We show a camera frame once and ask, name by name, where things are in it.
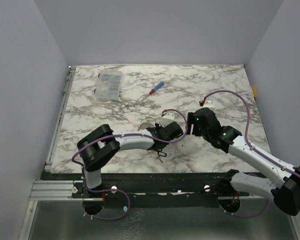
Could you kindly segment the black key tag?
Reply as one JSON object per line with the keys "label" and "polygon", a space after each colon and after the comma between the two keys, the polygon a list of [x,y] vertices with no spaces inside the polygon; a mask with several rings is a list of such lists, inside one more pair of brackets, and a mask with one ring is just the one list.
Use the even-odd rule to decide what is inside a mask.
{"label": "black key tag", "polygon": [[162,151],[158,151],[157,154],[158,154],[159,156],[161,156],[161,157],[164,157],[164,158],[168,156],[167,153],[162,152]]}

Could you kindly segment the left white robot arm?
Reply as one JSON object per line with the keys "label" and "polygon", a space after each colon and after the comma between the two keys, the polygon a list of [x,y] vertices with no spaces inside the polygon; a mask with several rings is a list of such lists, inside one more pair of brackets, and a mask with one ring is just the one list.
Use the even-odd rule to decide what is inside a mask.
{"label": "left white robot arm", "polygon": [[83,191],[87,196],[96,197],[101,190],[101,168],[118,152],[127,150],[162,151],[171,141],[181,137],[183,130],[172,121],[166,126],[156,124],[137,132],[114,131],[103,124],[77,143],[83,160]]}

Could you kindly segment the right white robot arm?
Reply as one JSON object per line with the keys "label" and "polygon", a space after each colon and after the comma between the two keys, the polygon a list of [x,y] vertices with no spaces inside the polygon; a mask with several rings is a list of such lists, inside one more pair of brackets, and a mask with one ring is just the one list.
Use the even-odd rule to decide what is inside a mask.
{"label": "right white robot arm", "polygon": [[207,107],[187,114],[188,133],[202,137],[214,148],[235,156],[263,174],[263,178],[235,171],[220,182],[219,189],[230,196],[246,192],[274,202],[284,213],[300,212],[300,166],[286,163],[253,145],[239,130],[222,126],[215,113]]}

